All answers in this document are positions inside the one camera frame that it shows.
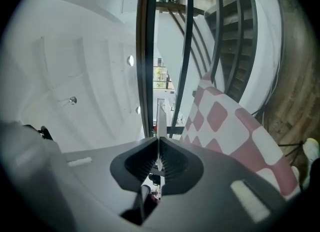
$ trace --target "checkered cushion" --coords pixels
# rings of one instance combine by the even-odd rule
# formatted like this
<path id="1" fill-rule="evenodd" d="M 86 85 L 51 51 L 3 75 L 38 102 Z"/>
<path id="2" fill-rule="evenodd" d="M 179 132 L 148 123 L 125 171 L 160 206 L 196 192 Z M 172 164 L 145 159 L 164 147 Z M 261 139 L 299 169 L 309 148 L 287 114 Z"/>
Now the checkered cushion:
<path id="1" fill-rule="evenodd" d="M 269 181 L 286 199 L 300 190 L 272 137 L 250 113 L 213 87 L 208 74 L 199 83 L 180 140 L 235 158 Z"/>

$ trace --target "white shoe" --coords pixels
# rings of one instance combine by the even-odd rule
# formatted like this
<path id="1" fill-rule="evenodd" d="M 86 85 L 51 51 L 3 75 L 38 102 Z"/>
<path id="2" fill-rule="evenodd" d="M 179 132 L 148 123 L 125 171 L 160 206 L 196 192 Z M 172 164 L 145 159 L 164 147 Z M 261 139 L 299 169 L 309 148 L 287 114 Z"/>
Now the white shoe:
<path id="1" fill-rule="evenodd" d="M 291 169 L 294 172 L 294 176 L 295 176 L 295 178 L 296 178 L 296 180 L 298 181 L 298 184 L 299 184 L 300 172 L 299 172 L 298 168 L 295 167 L 295 166 L 291 166 Z"/>
<path id="2" fill-rule="evenodd" d="M 304 182 L 302 183 L 302 187 L 303 189 L 307 189 L 310 183 L 311 166 L 315 160 L 320 158 L 320 148 L 319 143 L 313 138 L 308 138 L 302 147 L 304 154 L 308 159 L 307 176 Z"/>

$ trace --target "white ceiling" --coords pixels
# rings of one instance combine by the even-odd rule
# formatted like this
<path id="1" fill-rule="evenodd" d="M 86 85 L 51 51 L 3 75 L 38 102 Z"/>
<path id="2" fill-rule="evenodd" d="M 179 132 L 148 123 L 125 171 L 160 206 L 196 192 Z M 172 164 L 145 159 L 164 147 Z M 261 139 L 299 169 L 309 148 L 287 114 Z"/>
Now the white ceiling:
<path id="1" fill-rule="evenodd" d="M 135 51 L 120 23 L 61 0 L 24 0 L 2 45 L 0 119 L 46 126 L 63 152 L 137 140 L 137 72 L 126 64 Z"/>

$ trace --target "ceiling light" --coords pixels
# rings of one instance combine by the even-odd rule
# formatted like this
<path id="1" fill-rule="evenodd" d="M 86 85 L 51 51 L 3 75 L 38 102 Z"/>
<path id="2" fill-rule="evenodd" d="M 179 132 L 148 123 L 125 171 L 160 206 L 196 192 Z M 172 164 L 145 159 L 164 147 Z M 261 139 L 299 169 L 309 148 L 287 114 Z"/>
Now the ceiling light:
<path id="1" fill-rule="evenodd" d="M 134 66 L 135 59 L 133 56 L 129 56 L 128 59 L 126 60 L 126 62 L 128 63 L 128 65 Z"/>

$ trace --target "staircase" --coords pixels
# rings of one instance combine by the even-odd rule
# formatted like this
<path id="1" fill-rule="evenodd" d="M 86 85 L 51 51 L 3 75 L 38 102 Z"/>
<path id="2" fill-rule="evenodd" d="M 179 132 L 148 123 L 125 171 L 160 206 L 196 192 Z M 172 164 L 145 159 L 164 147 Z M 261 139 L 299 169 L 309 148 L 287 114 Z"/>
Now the staircase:
<path id="1" fill-rule="evenodd" d="M 254 12 L 251 0 L 241 0 L 243 8 L 242 53 L 239 66 L 235 71 L 235 79 L 230 90 L 225 92 L 235 101 L 239 102 L 247 86 L 253 63 L 255 60 L 257 29 L 254 29 Z M 238 9 L 236 0 L 223 0 L 223 36 L 220 61 L 222 64 L 224 83 L 226 84 L 231 73 L 235 58 L 238 40 Z M 213 38 L 216 35 L 216 6 L 213 6 L 205 13 L 206 22 L 212 32 Z"/>

